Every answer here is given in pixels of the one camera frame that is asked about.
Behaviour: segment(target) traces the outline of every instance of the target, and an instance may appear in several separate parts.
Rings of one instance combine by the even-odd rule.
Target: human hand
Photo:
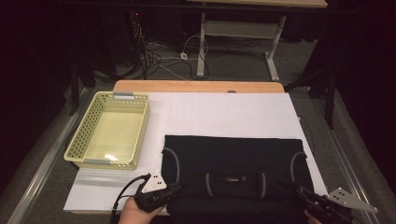
[[[165,206],[161,206],[147,213],[139,209],[133,197],[129,197],[122,208],[119,224],[149,224],[164,208]]]
[[[309,218],[309,220],[311,220],[312,224],[321,224],[321,222],[319,222],[319,220],[317,220],[315,217],[313,217],[311,214],[308,213],[308,210],[304,210],[305,215]]]

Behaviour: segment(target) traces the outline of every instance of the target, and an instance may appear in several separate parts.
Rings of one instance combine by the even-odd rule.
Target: plastic tray
[[[99,91],[64,159],[78,167],[134,170],[149,120],[149,95]]]

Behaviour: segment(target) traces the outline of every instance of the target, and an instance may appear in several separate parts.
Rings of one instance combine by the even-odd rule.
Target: yellow plastic basket
[[[134,170],[149,121],[149,95],[95,94],[64,159],[78,167]]]

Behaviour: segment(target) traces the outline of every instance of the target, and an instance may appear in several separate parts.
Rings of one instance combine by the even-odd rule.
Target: black bag
[[[162,175],[179,182],[176,223],[307,223],[296,186],[313,190],[299,139],[166,135]]]

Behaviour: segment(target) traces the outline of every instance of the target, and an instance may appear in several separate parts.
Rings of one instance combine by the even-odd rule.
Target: desk
[[[254,6],[277,6],[277,7],[326,7],[324,0],[189,0],[192,2],[206,3],[227,3]],[[205,71],[205,36],[206,35],[225,35],[225,36],[242,36],[253,38],[272,39],[272,47],[265,51],[265,61],[273,81],[279,81],[279,76],[274,64],[274,55],[282,34],[286,16],[282,16],[278,24],[261,24],[252,22],[237,21],[208,21],[205,13],[201,18],[201,41],[198,57],[197,76],[203,77]]]
[[[302,139],[315,191],[327,194],[291,99],[278,83],[124,80],[116,84],[114,91],[145,91],[150,95],[151,113],[137,169],[131,172],[81,168],[65,211],[109,213],[127,182],[161,169],[165,134]],[[232,105],[239,106],[227,110]],[[135,183],[125,194],[134,194],[137,186]]]

